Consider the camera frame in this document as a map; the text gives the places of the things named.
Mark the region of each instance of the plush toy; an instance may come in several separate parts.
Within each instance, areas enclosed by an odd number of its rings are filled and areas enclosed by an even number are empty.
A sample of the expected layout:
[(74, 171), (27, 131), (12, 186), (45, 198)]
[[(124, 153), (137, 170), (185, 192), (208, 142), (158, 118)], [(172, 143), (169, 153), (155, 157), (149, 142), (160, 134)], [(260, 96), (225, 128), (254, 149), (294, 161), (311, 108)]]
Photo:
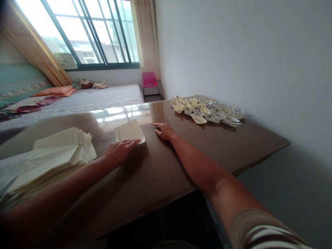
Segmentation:
[(91, 81), (87, 81), (85, 79), (83, 79), (82, 81), (79, 82), (79, 85), (83, 88), (83, 89), (89, 89), (91, 88), (93, 85), (91, 83)]
[(105, 81), (103, 81), (103, 82), (100, 83), (100, 84), (98, 84), (98, 83), (94, 83), (94, 84), (93, 84), (93, 87), (95, 87), (95, 88), (97, 88), (97, 89), (99, 89), (99, 88), (101, 88), (101, 89), (106, 89), (106, 88), (108, 88), (109, 86), (108, 86), (108, 85), (105, 85)]

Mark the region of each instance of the orange towel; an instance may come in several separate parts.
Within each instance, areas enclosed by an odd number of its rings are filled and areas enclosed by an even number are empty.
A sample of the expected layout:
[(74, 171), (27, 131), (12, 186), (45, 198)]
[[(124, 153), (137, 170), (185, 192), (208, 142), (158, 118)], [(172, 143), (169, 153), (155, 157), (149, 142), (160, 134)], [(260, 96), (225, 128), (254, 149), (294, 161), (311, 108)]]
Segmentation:
[(63, 97), (69, 97), (70, 95), (72, 95), (74, 92), (76, 92), (77, 89), (76, 88), (73, 88), (71, 90), (69, 90), (66, 94), (63, 94), (63, 95), (57, 95), (57, 97), (60, 97), (60, 98), (63, 98)]
[(66, 95), (72, 89), (73, 89), (73, 86), (71, 86), (71, 85), (50, 87), (50, 88), (46, 88), (44, 90), (41, 90), (40, 92), (35, 93), (31, 97), (40, 97), (40, 96), (47, 96), (47, 95), (61, 96), (61, 95)]

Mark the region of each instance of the brown table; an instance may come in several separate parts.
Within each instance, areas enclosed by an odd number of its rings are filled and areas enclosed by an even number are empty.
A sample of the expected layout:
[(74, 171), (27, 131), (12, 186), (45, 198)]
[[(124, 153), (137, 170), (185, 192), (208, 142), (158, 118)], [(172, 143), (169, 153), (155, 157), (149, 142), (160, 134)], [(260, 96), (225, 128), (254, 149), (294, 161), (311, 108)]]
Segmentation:
[(174, 112), (169, 101), (159, 101), (41, 120), (5, 142), (0, 159), (30, 151), (36, 139), (71, 127), (91, 132), (100, 156), (115, 141), (113, 129), (133, 119), (138, 120), (146, 142), (134, 149), (126, 165), (76, 201), (52, 240), (75, 245), (97, 238), (195, 190), (173, 147), (155, 134), (152, 123), (169, 124), (235, 175), (289, 145), (250, 118), (237, 128), (210, 122), (198, 125), (191, 117)]

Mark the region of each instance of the gray bed sheet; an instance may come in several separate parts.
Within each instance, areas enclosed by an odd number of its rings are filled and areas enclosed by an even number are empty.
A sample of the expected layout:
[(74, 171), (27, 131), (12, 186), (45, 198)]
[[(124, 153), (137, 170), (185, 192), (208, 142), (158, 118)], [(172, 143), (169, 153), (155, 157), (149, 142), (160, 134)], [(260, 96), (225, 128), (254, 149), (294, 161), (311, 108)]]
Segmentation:
[(110, 86), (106, 89), (81, 89), (71, 96), (45, 106), (43, 110), (23, 114), (0, 123), (0, 144), (42, 118), (100, 110), (110, 107), (144, 103), (139, 85)]

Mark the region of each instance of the curtain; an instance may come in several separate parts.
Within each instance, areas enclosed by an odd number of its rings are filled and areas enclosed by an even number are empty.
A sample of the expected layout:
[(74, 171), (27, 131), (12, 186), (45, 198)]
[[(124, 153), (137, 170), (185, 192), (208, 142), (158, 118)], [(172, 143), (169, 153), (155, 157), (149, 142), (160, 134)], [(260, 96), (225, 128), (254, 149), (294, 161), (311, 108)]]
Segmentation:
[(130, 0), (139, 64), (142, 72), (155, 72), (160, 80), (153, 0)]
[(2, 31), (8, 39), (32, 65), (44, 73), (54, 86), (65, 86), (72, 83), (68, 74), (58, 63), (15, 0), (7, 1), (0, 26), (2, 26)]

